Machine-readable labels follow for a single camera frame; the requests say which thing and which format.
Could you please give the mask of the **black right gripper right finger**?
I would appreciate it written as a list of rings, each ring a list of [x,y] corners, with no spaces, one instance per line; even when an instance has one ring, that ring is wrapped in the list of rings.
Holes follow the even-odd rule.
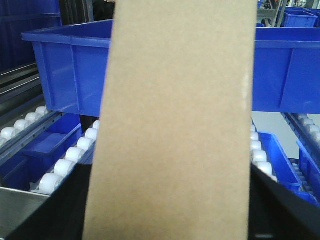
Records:
[[[250,240],[318,240],[320,208],[250,166]]]

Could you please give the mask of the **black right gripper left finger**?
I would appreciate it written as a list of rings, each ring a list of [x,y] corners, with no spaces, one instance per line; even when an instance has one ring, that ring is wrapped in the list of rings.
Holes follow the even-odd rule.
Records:
[[[59,188],[6,240],[81,240],[91,164],[77,164]]]

